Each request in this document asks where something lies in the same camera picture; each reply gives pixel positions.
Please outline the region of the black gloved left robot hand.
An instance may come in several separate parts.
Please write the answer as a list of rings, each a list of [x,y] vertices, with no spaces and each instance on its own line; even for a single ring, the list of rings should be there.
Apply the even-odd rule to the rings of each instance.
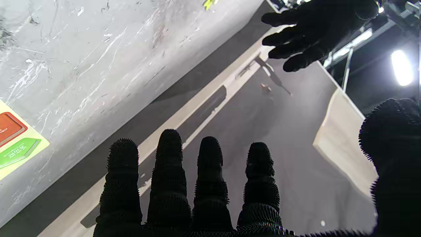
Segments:
[[[311,0],[281,13],[266,13],[263,23],[285,26],[266,36],[271,59],[285,59],[283,70],[295,72],[327,56],[343,39],[376,18],[380,0]]]

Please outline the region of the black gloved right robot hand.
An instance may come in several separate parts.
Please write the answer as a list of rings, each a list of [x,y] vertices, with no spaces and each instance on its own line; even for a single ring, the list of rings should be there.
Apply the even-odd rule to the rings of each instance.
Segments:
[[[309,237],[420,236],[420,105],[388,99],[364,120],[360,148],[378,174],[370,188],[377,219],[371,232],[332,230]],[[283,228],[274,162],[266,144],[251,144],[243,206],[233,228],[223,156],[216,138],[202,139],[197,159],[194,207],[186,197],[182,141],[174,129],[160,136],[152,172],[146,224],[138,191],[138,147],[119,139],[110,147],[96,218],[95,237],[293,237]]]

